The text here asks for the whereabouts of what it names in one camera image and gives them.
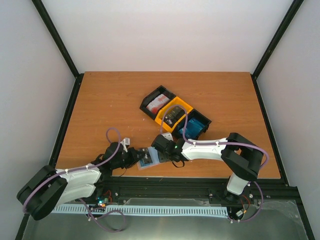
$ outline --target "robotic arm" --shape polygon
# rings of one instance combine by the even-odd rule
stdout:
[[[249,182],[257,180],[263,153],[251,147],[226,144],[233,142],[254,146],[240,134],[233,132],[228,137],[218,140],[189,139],[189,142],[182,138],[174,142],[160,134],[151,146],[175,162],[195,159],[224,161],[233,171],[226,187],[227,192],[231,193],[230,197],[241,195]]]
[[[226,143],[242,143],[254,145],[243,136],[231,133],[227,138],[209,141],[189,139],[193,144],[178,139],[176,142],[170,133],[158,135],[152,143],[154,147],[173,162],[185,162],[195,159],[212,159],[224,161],[233,174],[228,180],[225,199],[237,202],[248,182],[255,181],[258,177],[263,153],[259,150]],[[118,142],[112,142],[95,161],[88,164],[85,169],[60,174],[45,184],[26,205],[26,210],[35,220],[46,217],[51,211],[63,204],[79,198],[90,197],[96,190],[96,183],[105,176],[110,176],[113,169],[129,168],[143,158],[144,153],[129,147],[130,142],[125,138],[117,152]],[[99,167],[95,165],[103,162],[111,155],[114,156]],[[44,166],[34,177],[19,191],[17,199],[24,204],[32,192],[44,181],[66,171]]]

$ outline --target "black aluminum frame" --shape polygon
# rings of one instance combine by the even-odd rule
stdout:
[[[298,210],[304,228],[306,230],[309,239],[315,239],[311,226],[309,224],[308,217],[305,212],[302,200],[297,187],[289,186],[289,182],[286,176],[286,172],[279,154],[279,150],[276,144],[276,140],[271,128],[270,121],[268,119],[268,114],[259,90],[257,83],[258,76],[262,72],[264,66],[266,65],[268,59],[276,48],[277,44],[281,40],[283,34],[288,28],[290,22],[297,13],[299,7],[304,0],[293,0],[290,8],[288,9],[286,15],[284,16],[281,24],[279,25],[277,31],[275,32],[270,44],[265,50],[259,64],[251,75],[252,84],[254,86],[257,99],[260,105],[260,109],[264,118],[264,122],[267,128],[268,136],[272,145],[272,149],[277,162],[278,170],[280,172],[280,179],[258,179],[257,182],[260,185],[263,195],[265,198],[271,198],[273,200],[295,200],[297,203]],[[78,92],[82,83],[84,74],[79,74],[71,56],[69,55],[54,23],[52,22],[44,4],[41,0],[32,0],[34,6],[36,7],[39,15],[41,16],[44,24],[46,25],[48,31],[50,32],[52,38],[54,39],[57,47],[59,48],[64,60],[69,66],[74,78],[74,86],[71,92],[69,102],[67,104],[65,114],[62,120],[61,127],[58,132],[58,136],[52,151],[49,164],[53,167],[56,166],[59,153],[67,132],[68,124],[72,115],[74,105],[78,96]],[[118,192],[117,201],[121,203],[123,200],[130,198],[186,198],[186,199],[204,199],[209,198],[208,190],[214,188],[221,188],[227,182],[226,178],[160,178],[160,177],[109,177],[108,186],[112,189],[116,189]],[[254,198],[258,199],[259,192],[255,187],[251,187],[251,191]],[[16,240],[21,240],[26,228],[29,215],[25,214],[19,231],[16,235]]]

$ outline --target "black metal rail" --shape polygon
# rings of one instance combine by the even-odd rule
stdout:
[[[73,85],[73,88],[72,88],[72,92],[71,92],[71,95],[70,95],[70,98],[69,98],[69,102],[68,102],[68,104],[66,106],[66,110],[64,112],[64,116],[63,116],[63,119],[62,119],[62,124],[61,124],[61,127],[59,129],[58,136],[56,138],[56,141],[55,141],[55,144],[54,144],[54,147],[53,147],[53,151],[52,151],[52,154],[51,154],[51,158],[50,158],[50,161],[49,161],[49,165],[52,166],[52,167],[55,167],[56,164],[57,164],[58,156],[60,154],[62,143],[64,142],[64,139],[65,139],[65,135],[66,135],[67,128],[68,128],[68,125],[69,125],[69,121],[70,121],[70,118],[71,118],[71,115],[72,115],[72,111],[73,111],[75,103],[76,103],[76,99],[77,99],[77,96],[78,96],[79,89],[80,89],[80,86],[81,86],[83,78],[84,78],[84,74],[81,73],[79,75],[79,77],[74,82],[74,85]]]
[[[294,16],[296,15],[297,11],[299,10],[301,4],[304,2],[304,0],[294,0],[289,7],[288,11],[286,12],[282,22],[280,23],[278,29],[276,30],[271,42],[269,43],[268,47],[266,48],[260,62],[256,66],[252,76],[254,80],[257,80],[262,69],[265,67],[267,61],[269,60],[271,54],[274,52],[276,46],[280,42],[280,39],[286,32],[289,24],[291,23],[292,19],[294,19]]]
[[[297,207],[298,207],[300,217],[301,217],[301,220],[302,220],[305,232],[306,232],[306,236],[308,237],[309,240],[315,240],[316,238],[315,238],[314,233],[311,229],[309,219],[308,219],[304,205],[302,203],[297,204]]]
[[[73,76],[75,79],[79,77],[79,72],[74,64],[74,61],[71,59],[70,54],[68,53],[68,50],[62,41],[54,23],[52,22],[43,2],[41,0],[32,0],[35,8],[37,9],[40,17],[42,18],[44,24],[46,25],[47,29],[49,30],[53,40],[55,41],[55,44],[59,48],[66,64],[69,66]]]
[[[110,190],[113,193],[113,202],[119,204],[131,198],[143,199],[195,199],[209,200],[211,204],[227,206],[239,206],[223,199],[224,191],[227,187],[227,178],[162,178],[162,177],[109,177],[105,181],[96,183],[97,196],[93,195],[86,199],[87,203],[96,203],[96,197],[100,193]],[[290,187],[283,182],[265,181],[259,179],[259,186],[267,200],[294,200],[297,204],[302,204],[297,187]],[[255,184],[245,188],[245,194],[253,194],[253,199],[260,200],[261,195]]]
[[[29,220],[30,215],[29,214],[25,214],[22,218],[19,230],[15,236],[15,240],[22,240],[24,237],[24,233],[28,224],[28,220]]]

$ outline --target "blue object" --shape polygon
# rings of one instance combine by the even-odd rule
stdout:
[[[143,159],[139,160],[139,164],[141,168],[151,167],[160,163],[159,157],[158,157],[158,151],[154,149],[152,146],[149,146],[147,148],[146,154],[150,156],[152,162],[145,163]]]
[[[199,133],[204,129],[205,125],[202,124],[199,120],[196,118],[191,118],[188,123],[186,124],[186,130],[185,130],[185,137],[187,139],[195,139]],[[183,134],[183,127],[179,130],[179,133]]]

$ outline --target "orange wooden surface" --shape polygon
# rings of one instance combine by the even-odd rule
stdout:
[[[131,146],[148,147],[160,126],[139,107],[143,98],[163,85],[212,120],[200,140],[236,132],[265,149],[270,161],[260,178],[280,178],[264,119],[248,72],[86,72],[64,138],[57,168],[83,166],[104,153],[106,130],[116,127]],[[110,134],[116,141],[116,134]],[[117,176],[124,169],[116,169]],[[222,161],[197,159],[175,168],[170,162],[144,170],[137,165],[124,176],[227,178]]]

